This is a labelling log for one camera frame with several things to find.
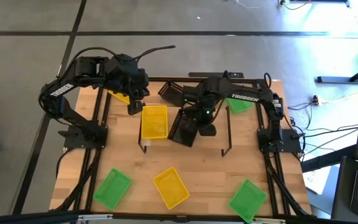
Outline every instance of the green tray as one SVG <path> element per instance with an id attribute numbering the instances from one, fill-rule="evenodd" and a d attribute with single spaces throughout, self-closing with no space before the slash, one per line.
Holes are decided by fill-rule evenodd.
<path id="1" fill-rule="evenodd" d="M 231 111 L 234 114 L 241 113 L 243 111 L 248 110 L 254 106 L 253 103 L 244 101 L 244 100 L 237 100 L 237 99 L 226 99 L 226 102 L 230 106 Z"/>
<path id="2" fill-rule="evenodd" d="M 230 201 L 229 206 L 247 223 L 254 216 L 266 199 L 266 193 L 261 191 L 251 181 L 246 180 Z"/>
<path id="3" fill-rule="evenodd" d="M 93 198 L 108 209 L 113 210 L 130 186 L 131 182 L 132 180 L 122 172 L 112 169 L 102 185 L 100 185 L 99 189 L 93 195 Z"/>

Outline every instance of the black tray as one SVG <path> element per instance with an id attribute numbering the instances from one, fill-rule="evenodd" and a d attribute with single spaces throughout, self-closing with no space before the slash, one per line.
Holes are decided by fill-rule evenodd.
<path id="1" fill-rule="evenodd" d="M 179 109 L 177 117 L 175 118 L 168 139 L 180 143 L 182 145 L 193 146 L 194 139 L 197 135 L 196 123 L 190 121 L 183 114 L 183 110 Z"/>
<path id="2" fill-rule="evenodd" d="M 158 94 L 169 103 L 181 107 L 183 105 L 183 97 L 182 97 L 183 87 L 171 82 L 167 81 Z"/>

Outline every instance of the wooden table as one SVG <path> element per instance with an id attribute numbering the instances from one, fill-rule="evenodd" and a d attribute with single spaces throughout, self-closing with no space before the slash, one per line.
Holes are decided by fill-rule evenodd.
<path id="1" fill-rule="evenodd" d="M 178 108 L 170 105 L 157 94 L 165 82 L 150 82 L 150 96 L 144 98 L 146 105 L 168 106 L 168 129 Z M 197 83 L 178 83 L 193 85 Z M 284 98 L 280 81 L 272 83 L 272 90 Z M 75 110 L 91 119 L 97 90 L 82 88 Z M 255 107 L 240 114 L 231 112 L 232 149 L 225 157 L 221 149 L 228 146 L 226 103 L 223 104 L 214 122 L 218 133 L 215 137 L 197 135 L 192 148 L 182 146 L 168 139 L 142 140 L 147 146 L 144 154 L 137 144 L 140 127 L 140 113 L 127 114 L 125 103 L 112 97 L 107 125 L 108 141 L 102 150 L 95 190 L 101 185 L 109 171 L 116 168 L 132 179 L 132 184 L 119 202 L 114 213 L 141 214 L 187 214 L 187 215 L 236 215 L 229 207 L 229 201 L 246 179 L 251 180 L 268 197 L 258 217 L 269 217 L 272 209 L 263 155 L 259 151 L 256 130 L 258 118 Z M 102 117 L 103 106 L 99 112 Z M 288 129 L 285 120 L 281 123 Z M 299 161 L 292 154 L 281 153 L 285 183 L 295 200 L 304 210 L 311 213 L 308 196 Z M 60 165 L 59 175 L 53 191 L 50 208 L 59 206 L 78 182 L 84 150 L 76 149 L 67 154 Z M 153 178 L 170 167 L 174 167 L 182 178 L 190 197 L 169 210 L 153 183 Z M 85 207 L 88 186 L 84 187 L 81 206 Z M 275 186 L 279 213 L 283 213 L 280 191 Z M 92 212 L 111 212 L 93 200 Z"/>

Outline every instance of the yellow plastic basket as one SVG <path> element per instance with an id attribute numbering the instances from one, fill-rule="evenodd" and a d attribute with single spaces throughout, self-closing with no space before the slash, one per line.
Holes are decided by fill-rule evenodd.
<path id="1" fill-rule="evenodd" d="M 109 90 L 109 93 L 118 98 L 119 100 L 129 104 L 129 96 L 124 96 L 122 93 L 114 94 L 111 90 Z"/>
<path id="2" fill-rule="evenodd" d="M 190 196 L 189 191 L 187 191 L 173 167 L 156 176 L 154 184 L 168 209 L 172 209 Z"/>
<path id="3" fill-rule="evenodd" d="M 167 106 L 144 106 L 142 111 L 142 138 L 157 139 L 167 136 Z"/>

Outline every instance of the concrete floor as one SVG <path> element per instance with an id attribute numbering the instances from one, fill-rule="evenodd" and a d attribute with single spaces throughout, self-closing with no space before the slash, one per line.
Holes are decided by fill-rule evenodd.
<path id="1" fill-rule="evenodd" d="M 63 30 L 73 28 L 80 0 L 0 1 L 0 30 Z M 243 0 L 93 0 L 88 1 L 80 31 L 106 30 L 246 30 L 327 31 L 329 37 L 218 36 L 99 36 L 76 37 L 71 55 L 101 46 L 138 55 L 151 47 L 175 44 L 176 49 L 151 54 L 140 61 L 150 76 L 186 76 L 188 72 L 242 71 L 247 78 L 269 72 L 284 82 L 288 105 L 310 101 L 313 95 L 334 100 L 358 91 L 358 86 L 318 85 L 320 75 L 348 77 L 358 72 L 358 1 L 313 3 L 296 11 L 276 1 Z M 67 36 L 0 37 L 0 215 L 11 211 L 17 186 L 28 161 L 42 110 L 36 97 L 54 79 Z M 88 52 L 85 55 L 106 55 Z M 68 95 L 75 104 L 77 92 Z M 291 112 L 304 128 L 306 111 Z M 358 96 L 313 108 L 310 128 L 336 128 L 358 123 Z M 48 210 L 55 183 L 55 165 L 66 127 L 52 121 L 23 209 Z M 333 138 L 308 140 L 322 144 Z M 340 149 L 356 141 L 352 135 L 327 147 Z M 327 153 L 316 151 L 315 155 Z"/>

